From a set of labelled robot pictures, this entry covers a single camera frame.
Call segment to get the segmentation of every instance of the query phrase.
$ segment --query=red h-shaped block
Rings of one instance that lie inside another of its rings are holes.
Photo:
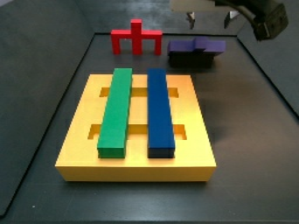
[[[143,39],[153,39],[153,53],[161,54],[163,32],[143,30],[143,20],[131,19],[131,30],[112,30],[111,42],[113,54],[120,54],[120,39],[132,39],[133,54],[143,54]]]

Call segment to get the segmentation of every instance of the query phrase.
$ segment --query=yellow block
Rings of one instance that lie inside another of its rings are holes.
[[[67,181],[208,181],[216,168],[190,75],[167,75],[175,158],[147,158],[147,77],[133,75],[125,158],[99,158],[111,74],[92,74],[56,168]]]

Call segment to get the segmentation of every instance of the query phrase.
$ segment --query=purple block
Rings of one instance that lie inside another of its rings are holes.
[[[194,52],[203,52],[207,48],[208,43],[207,37],[198,37],[192,40],[192,51]]]
[[[219,55],[226,52],[224,40],[208,40],[207,37],[198,37],[194,40],[171,40],[168,44],[169,53],[215,53]]]
[[[171,40],[168,44],[168,53],[169,52],[192,52],[194,46],[190,40]]]
[[[224,53],[227,44],[224,40],[210,40],[207,42],[206,53],[215,53],[215,56]]]

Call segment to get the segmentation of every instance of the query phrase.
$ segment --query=blue bar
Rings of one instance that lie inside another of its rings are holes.
[[[149,68],[147,71],[147,114],[149,158],[173,158],[173,124],[165,71]]]

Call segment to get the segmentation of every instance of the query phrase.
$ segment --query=green bar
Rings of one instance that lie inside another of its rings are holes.
[[[124,158],[131,101],[132,68],[116,68],[97,139],[99,158]]]

